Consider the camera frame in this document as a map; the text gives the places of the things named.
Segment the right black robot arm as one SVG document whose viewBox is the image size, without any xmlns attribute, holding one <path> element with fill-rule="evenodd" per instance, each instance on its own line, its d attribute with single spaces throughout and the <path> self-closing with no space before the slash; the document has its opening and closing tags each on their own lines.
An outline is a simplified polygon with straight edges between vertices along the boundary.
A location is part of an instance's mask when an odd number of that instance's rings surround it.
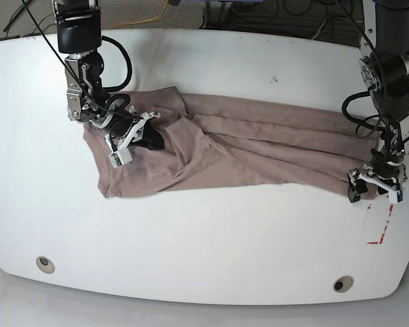
<svg viewBox="0 0 409 327">
<path fill-rule="evenodd" d="M 150 124 L 155 113 L 127 111 L 131 98 L 123 92 L 132 79 L 132 61 L 116 40 L 102 35 L 98 1 L 53 1 L 59 52 L 66 55 L 68 116 L 78 123 L 89 123 L 105 133 L 113 147 L 140 146 L 164 149 L 163 137 Z M 97 51 L 102 42 L 117 47 L 126 63 L 125 80 L 114 87 L 103 87 L 104 61 Z"/>
</svg>

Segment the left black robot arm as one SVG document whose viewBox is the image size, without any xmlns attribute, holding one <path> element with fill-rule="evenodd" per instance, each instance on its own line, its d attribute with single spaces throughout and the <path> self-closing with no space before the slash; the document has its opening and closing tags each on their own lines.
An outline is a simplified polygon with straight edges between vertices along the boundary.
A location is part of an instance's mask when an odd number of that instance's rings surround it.
<svg viewBox="0 0 409 327">
<path fill-rule="evenodd" d="M 398 204 L 409 156 L 409 1 L 364 1 L 362 24 L 342 12 L 360 34 L 359 66 L 367 88 L 348 96 L 342 113 L 369 135 L 380 134 L 371 160 L 347 173 L 348 199 L 358 202 L 374 185 Z"/>
</svg>

